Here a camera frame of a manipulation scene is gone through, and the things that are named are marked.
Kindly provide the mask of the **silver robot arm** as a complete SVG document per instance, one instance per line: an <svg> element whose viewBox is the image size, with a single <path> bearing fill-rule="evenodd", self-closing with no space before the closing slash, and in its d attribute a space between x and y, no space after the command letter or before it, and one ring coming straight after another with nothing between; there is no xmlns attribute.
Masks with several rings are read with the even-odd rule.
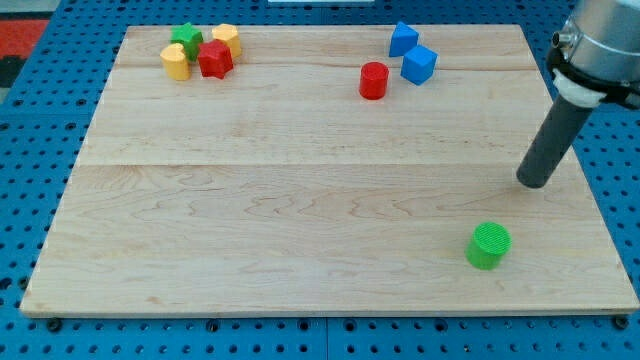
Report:
<svg viewBox="0 0 640 360"><path fill-rule="evenodd" d="M579 1L552 36L547 67L559 95L582 108L639 108L639 0Z"/></svg>

